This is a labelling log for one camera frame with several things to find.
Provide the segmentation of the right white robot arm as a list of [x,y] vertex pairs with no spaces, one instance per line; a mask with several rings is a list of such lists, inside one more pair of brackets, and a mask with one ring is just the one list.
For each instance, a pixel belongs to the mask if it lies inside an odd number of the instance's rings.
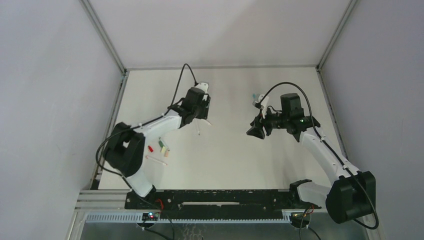
[[268,105],[269,97],[260,94],[253,101],[259,114],[250,123],[248,136],[264,139],[273,130],[286,130],[306,148],[324,170],[331,186],[305,179],[292,183],[300,201],[325,208],[338,223],[355,221],[376,214],[376,179],[370,171],[361,171],[332,148],[331,142],[311,115],[306,116],[296,93],[280,97],[281,110]]

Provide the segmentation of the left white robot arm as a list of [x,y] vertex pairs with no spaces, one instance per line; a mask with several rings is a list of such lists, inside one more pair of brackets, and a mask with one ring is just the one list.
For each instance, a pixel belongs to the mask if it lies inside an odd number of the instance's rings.
[[208,88],[208,83],[200,82],[161,116],[133,125],[120,122],[114,127],[102,156],[139,197],[146,197],[154,188],[142,168],[148,145],[194,119],[207,119],[211,101]]

